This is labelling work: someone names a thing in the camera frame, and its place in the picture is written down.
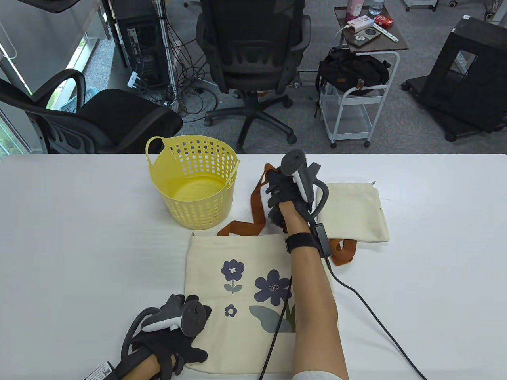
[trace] purple flower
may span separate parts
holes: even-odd
[[[227,281],[239,281],[244,270],[245,264],[232,259],[231,261],[224,261],[224,266],[220,272],[222,272]]]
[[[272,269],[266,279],[259,277],[255,280],[255,286],[261,291],[255,293],[253,297],[257,302],[264,302],[271,297],[271,305],[278,306],[281,299],[287,298],[287,293],[289,298],[292,297],[291,292],[286,289],[288,285],[288,278],[281,279],[280,273],[276,269]]]
[[[238,309],[236,309],[234,307],[234,305],[229,305],[225,308],[225,316],[226,317],[234,317],[237,312],[238,312]]]

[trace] backpack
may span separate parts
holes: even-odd
[[[330,83],[338,90],[346,92],[357,87],[351,95],[362,96],[371,90],[361,90],[363,86],[385,85],[389,80],[390,64],[380,62],[371,55],[355,55],[348,49],[331,48],[328,56],[321,61],[318,68],[315,87],[320,94],[325,82]]]

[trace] floor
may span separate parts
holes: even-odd
[[[317,70],[330,47],[337,44],[334,35],[338,23],[333,6],[345,5],[345,1],[306,0],[305,14],[312,19],[312,40],[304,54],[299,70]],[[336,149],[330,148],[325,127],[314,118],[317,92],[312,87],[288,89],[294,105],[285,109],[281,104],[268,109],[268,112],[291,126],[298,137],[292,147],[301,148],[307,153],[456,153],[456,154],[507,154],[507,129],[491,135],[480,134],[447,142],[439,126],[426,110],[421,108],[406,92],[400,90],[400,83],[408,78],[428,74],[436,60],[450,30],[464,14],[482,18],[484,5],[481,2],[462,1],[455,8],[447,6],[442,0],[435,13],[424,8],[412,8],[405,12],[401,0],[386,0],[386,6],[407,41],[410,49],[401,52],[401,62],[394,83],[387,96],[380,115],[377,129],[372,137],[370,148],[363,147],[362,141],[338,141]],[[184,8],[181,0],[173,0],[167,5],[169,19],[182,41],[195,37],[195,25],[200,13],[198,5]],[[104,89],[112,59],[114,44],[101,41],[85,71],[88,86]],[[193,59],[202,52],[196,43],[189,44]],[[304,73],[303,80],[314,81],[315,73]],[[231,94],[220,93],[216,86],[205,86],[218,97],[218,107],[240,105],[240,101]],[[212,109],[214,97],[205,92],[201,95],[204,110]],[[198,111],[201,99],[189,95],[189,111]],[[213,127],[206,128],[203,121],[192,120],[204,116],[204,113],[187,116],[182,134],[201,134],[218,138],[235,147],[243,118],[216,121]],[[284,153],[290,149],[285,136],[255,121],[250,128],[244,145],[247,153]]]

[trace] orange strap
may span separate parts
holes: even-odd
[[[262,206],[261,188],[268,183],[266,174],[270,170],[276,170],[272,165],[264,165],[264,173],[262,174],[259,182],[253,189],[250,196],[250,206],[252,210],[253,223],[247,223],[234,220],[227,226],[222,228],[217,236],[229,236],[229,234],[255,236],[261,233],[266,226],[266,217],[264,215],[264,208]],[[336,266],[347,264],[354,258],[355,250],[357,247],[356,240],[343,240],[343,239],[329,239],[329,244],[333,252],[331,260]]]

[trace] water bottle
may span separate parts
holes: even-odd
[[[370,15],[373,17],[380,15],[380,12],[382,12],[382,9],[384,8],[384,0],[371,0],[370,3]]]

